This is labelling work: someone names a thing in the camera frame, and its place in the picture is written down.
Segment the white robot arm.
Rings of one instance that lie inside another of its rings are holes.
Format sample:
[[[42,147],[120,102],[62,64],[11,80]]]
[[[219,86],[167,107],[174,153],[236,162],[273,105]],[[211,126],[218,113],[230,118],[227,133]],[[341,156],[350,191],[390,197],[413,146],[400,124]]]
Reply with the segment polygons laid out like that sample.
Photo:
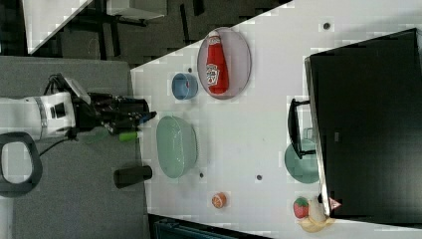
[[[65,136],[103,127],[111,134],[136,131],[156,117],[144,99],[89,93],[1,100],[1,131],[24,132],[34,140]]]

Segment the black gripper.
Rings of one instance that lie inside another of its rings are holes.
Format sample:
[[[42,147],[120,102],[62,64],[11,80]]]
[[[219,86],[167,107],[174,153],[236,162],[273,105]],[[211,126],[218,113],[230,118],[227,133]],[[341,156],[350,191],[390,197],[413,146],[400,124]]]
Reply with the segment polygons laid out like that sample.
[[[74,134],[103,126],[111,135],[120,133],[120,141],[132,141],[142,137],[142,132],[135,130],[157,115],[157,112],[150,111],[144,99],[100,93],[89,93],[89,96],[89,105],[80,98],[72,97],[76,120],[72,129]]]

